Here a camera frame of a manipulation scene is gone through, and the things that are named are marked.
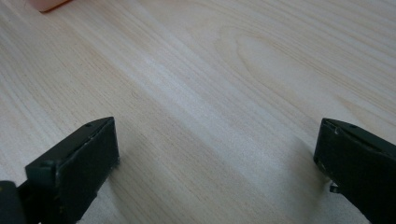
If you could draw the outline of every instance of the wooden table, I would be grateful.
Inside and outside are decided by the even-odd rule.
[[[80,223],[368,223],[312,155],[323,117],[396,143],[396,2],[1,0],[0,179],[107,116]]]

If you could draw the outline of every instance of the orange object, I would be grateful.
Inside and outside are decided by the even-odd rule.
[[[49,11],[69,0],[28,0],[30,5],[40,12]]]

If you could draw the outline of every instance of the table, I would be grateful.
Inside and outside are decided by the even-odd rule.
[[[396,144],[394,0],[0,1],[0,179],[86,122],[121,164],[80,223],[368,223],[322,118]]]

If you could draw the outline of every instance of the wood grain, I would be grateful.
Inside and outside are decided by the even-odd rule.
[[[1,0],[0,179],[106,116],[80,223],[368,223],[312,155],[324,117],[396,144],[396,2]]]

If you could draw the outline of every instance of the black plastic part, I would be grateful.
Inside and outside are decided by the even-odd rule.
[[[10,208],[19,213],[9,216],[21,217],[21,222],[8,222],[9,216],[0,214],[0,223],[76,223],[119,162],[114,119],[83,125],[25,167],[28,180],[18,193],[15,185],[11,190],[12,182],[1,182],[7,195],[0,194],[0,210],[4,202],[21,205],[24,213]]]
[[[396,146],[334,119],[320,125],[314,161],[372,223],[396,223]]]

